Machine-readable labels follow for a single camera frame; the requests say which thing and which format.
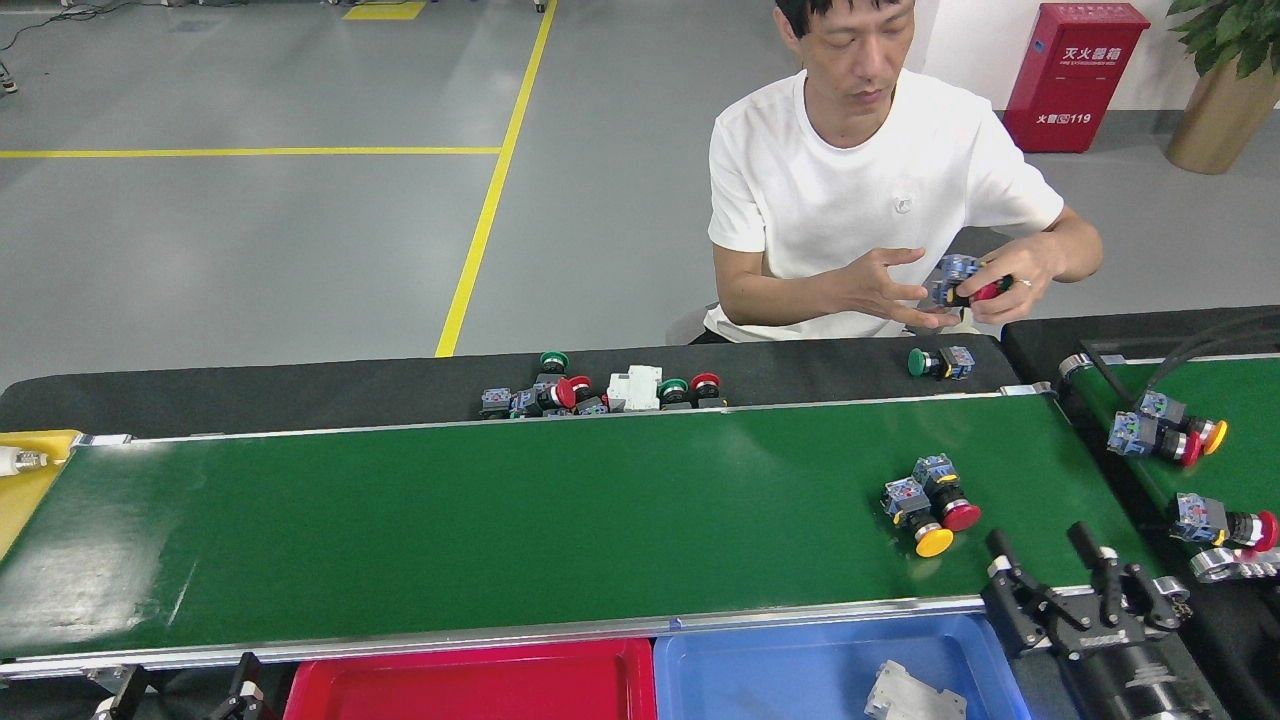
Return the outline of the person's right hand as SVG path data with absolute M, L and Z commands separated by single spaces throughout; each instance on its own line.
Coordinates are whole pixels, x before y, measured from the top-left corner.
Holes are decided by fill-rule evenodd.
M 890 274 L 891 266 L 913 264 L 924 258 L 924 249 L 877 247 L 837 272 L 836 290 L 842 310 L 863 313 L 904 325 L 940 331 L 956 320 L 942 313 L 924 313 L 915 306 L 927 299 L 919 284 L 902 284 Z

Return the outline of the person's left hand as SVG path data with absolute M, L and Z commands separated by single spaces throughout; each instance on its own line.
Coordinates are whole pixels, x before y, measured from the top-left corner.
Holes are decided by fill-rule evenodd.
M 1060 270 L 1060 252 L 1050 233 L 1014 240 L 991 252 L 986 264 L 957 292 L 970 299 L 970 313 L 977 324 L 1002 325 L 1029 316 L 1034 305 Z M 987 300 L 975 300 L 979 290 L 1010 275 L 1012 286 Z

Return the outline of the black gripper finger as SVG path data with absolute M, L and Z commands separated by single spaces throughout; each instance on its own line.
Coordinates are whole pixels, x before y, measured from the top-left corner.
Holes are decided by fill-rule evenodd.
M 1060 655 L 1075 657 L 1076 651 L 1061 644 L 1050 630 L 1050 624 L 1059 619 L 1076 623 L 1066 597 L 1021 569 L 1002 530 L 991 530 L 986 543 L 993 561 L 982 598 L 1006 655 L 1021 657 L 1037 647 L 1055 647 Z
M 1123 565 L 1116 551 L 1100 544 L 1084 521 L 1070 525 L 1068 538 L 1091 570 L 1106 625 L 1134 618 L 1152 630 L 1176 630 L 1190 618 L 1190 592 L 1176 578 L 1153 577 L 1138 562 Z
M 209 715 L 209 719 L 273 719 L 273 707 L 265 700 L 259 683 L 261 662 L 252 652 L 242 653 L 232 678 L 228 697 Z
M 133 719 L 151 685 L 151 673 L 145 667 L 101 667 L 99 684 L 111 693 L 99 703 L 99 719 Z

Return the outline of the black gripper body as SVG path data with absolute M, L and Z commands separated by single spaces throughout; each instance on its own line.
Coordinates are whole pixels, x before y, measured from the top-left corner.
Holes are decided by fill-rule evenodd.
M 1180 626 L 1153 632 L 1140 620 L 1085 629 L 1050 620 L 1050 639 L 1065 684 L 1085 719 L 1196 719 L 1197 700 L 1170 669 L 1158 641 Z

